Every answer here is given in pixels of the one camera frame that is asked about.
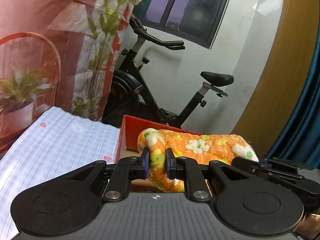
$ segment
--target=bike handlebar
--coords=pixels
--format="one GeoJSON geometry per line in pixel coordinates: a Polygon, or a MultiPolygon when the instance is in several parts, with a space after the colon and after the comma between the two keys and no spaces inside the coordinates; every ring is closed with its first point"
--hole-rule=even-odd
{"type": "Polygon", "coordinates": [[[183,41],[161,41],[158,38],[150,35],[149,33],[147,33],[147,30],[143,27],[142,23],[133,15],[130,18],[130,26],[135,34],[141,36],[142,38],[145,38],[147,41],[151,41],[154,44],[172,50],[185,49],[185,46],[183,46],[183,41]]]}

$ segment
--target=bike seat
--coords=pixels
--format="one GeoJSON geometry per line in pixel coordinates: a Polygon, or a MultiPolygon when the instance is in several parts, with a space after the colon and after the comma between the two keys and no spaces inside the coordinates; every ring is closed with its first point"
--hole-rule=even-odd
{"type": "Polygon", "coordinates": [[[234,82],[233,76],[227,74],[202,71],[200,75],[215,87],[224,87],[234,82]]]}

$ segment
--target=window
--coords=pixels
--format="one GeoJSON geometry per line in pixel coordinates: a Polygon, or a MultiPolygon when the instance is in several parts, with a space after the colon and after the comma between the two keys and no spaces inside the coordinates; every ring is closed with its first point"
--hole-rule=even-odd
{"type": "Polygon", "coordinates": [[[142,0],[133,13],[143,25],[209,48],[227,0],[142,0]]]}

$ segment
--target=exercise bike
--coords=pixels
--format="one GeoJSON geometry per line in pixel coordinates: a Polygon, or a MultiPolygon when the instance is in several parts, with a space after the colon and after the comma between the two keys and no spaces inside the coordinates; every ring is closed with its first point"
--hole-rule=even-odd
{"type": "Polygon", "coordinates": [[[228,96],[227,93],[217,87],[232,84],[234,82],[233,76],[212,72],[201,72],[200,75],[207,82],[203,82],[202,87],[195,93],[179,115],[159,108],[146,82],[140,74],[140,69],[144,64],[148,64],[149,60],[144,57],[142,63],[137,66],[134,63],[134,58],[145,41],[151,41],[171,50],[185,49],[184,42],[161,41],[156,37],[151,36],[147,33],[147,30],[143,27],[142,23],[133,15],[130,19],[130,26],[133,29],[133,32],[138,35],[138,39],[129,51],[127,49],[122,51],[122,55],[124,55],[125,58],[119,69],[114,71],[110,94],[102,117],[103,123],[120,127],[122,117],[125,114],[129,114],[180,128],[183,122],[199,104],[201,107],[206,105],[206,101],[204,101],[203,98],[209,90],[215,91],[219,97],[228,96]],[[144,103],[140,102],[139,95],[143,98],[144,103]]]}

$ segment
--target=window frame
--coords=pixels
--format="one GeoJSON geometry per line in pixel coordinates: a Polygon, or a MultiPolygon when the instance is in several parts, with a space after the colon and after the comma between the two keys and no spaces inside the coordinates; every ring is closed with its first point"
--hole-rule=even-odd
{"type": "Polygon", "coordinates": [[[162,14],[162,17],[161,17],[161,20],[160,20],[159,23],[148,21],[146,19],[140,19],[140,21],[146,27],[150,27],[150,28],[153,28],[153,29],[156,29],[156,30],[159,30],[159,31],[163,31],[163,32],[166,32],[166,33],[173,34],[173,35],[178,36],[180,38],[183,38],[183,39],[186,39],[188,41],[194,42],[194,43],[196,43],[196,44],[198,44],[198,45],[200,45],[202,47],[210,49],[211,45],[214,42],[215,36],[216,36],[216,34],[218,32],[218,29],[220,27],[220,23],[221,23],[221,21],[223,19],[223,15],[224,15],[225,9],[227,8],[229,0],[221,0],[218,12],[217,12],[216,17],[215,17],[215,19],[213,21],[212,28],[210,30],[209,36],[208,36],[206,41],[202,40],[200,38],[196,38],[196,37],[194,37],[194,36],[192,36],[190,34],[183,33],[182,31],[167,27],[165,25],[167,20],[168,20],[168,17],[169,17],[169,14],[171,12],[171,9],[173,7],[174,2],[175,2],[175,0],[168,0],[168,3],[167,3],[167,5],[166,5],[166,7],[164,9],[164,12],[162,14]]]}

